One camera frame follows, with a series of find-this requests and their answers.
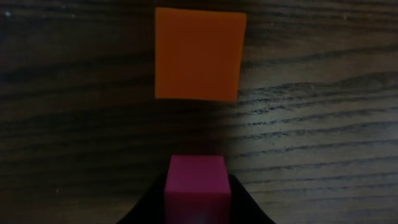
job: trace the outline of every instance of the orange sticky note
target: orange sticky note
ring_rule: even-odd
[[[158,7],[155,97],[236,101],[246,15]]]

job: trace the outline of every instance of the cube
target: cube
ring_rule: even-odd
[[[227,224],[231,189],[222,156],[172,156],[165,186],[166,224]]]
[[[246,15],[156,8],[155,97],[236,101]]]

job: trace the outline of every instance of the wood grain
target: wood grain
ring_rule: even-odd
[[[237,103],[154,99],[155,6],[248,14]],[[115,223],[173,153],[225,155],[280,224],[398,222],[397,1],[0,11],[1,223]]]

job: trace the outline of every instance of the black object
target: black object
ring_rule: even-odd
[[[166,173],[160,175],[136,206],[118,224],[164,224],[166,178]],[[275,224],[234,175],[229,175],[228,179],[232,194],[230,224]]]

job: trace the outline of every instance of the magenta cube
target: magenta cube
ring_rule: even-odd
[[[166,224],[227,224],[231,189],[222,156],[172,156],[164,190]]]

